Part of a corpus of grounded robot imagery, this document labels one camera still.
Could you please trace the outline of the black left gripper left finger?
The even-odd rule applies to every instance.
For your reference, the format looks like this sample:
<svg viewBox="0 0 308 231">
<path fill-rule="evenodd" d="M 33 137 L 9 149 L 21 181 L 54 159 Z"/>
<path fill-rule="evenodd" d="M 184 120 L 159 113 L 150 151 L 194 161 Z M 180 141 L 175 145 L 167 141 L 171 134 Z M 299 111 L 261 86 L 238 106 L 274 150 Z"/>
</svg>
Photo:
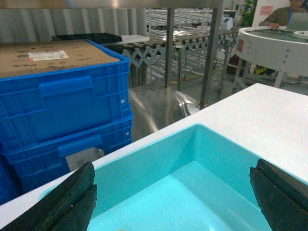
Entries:
<svg viewBox="0 0 308 231">
<path fill-rule="evenodd" d="M 95 170 L 87 162 L 2 231 L 85 231 L 97 202 Z"/>
</svg>

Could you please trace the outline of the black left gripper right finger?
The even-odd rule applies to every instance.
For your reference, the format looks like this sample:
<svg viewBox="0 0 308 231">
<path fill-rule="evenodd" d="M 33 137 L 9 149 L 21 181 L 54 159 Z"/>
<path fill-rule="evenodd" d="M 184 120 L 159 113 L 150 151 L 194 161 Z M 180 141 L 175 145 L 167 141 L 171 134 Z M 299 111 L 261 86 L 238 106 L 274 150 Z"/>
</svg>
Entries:
<svg viewBox="0 0 308 231">
<path fill-rule="evenodd" d="M 250 168 L 257 203 L 274 231 L 308 229 L 308 186 L 270 162 L 259 159 Z"/>
</svg>

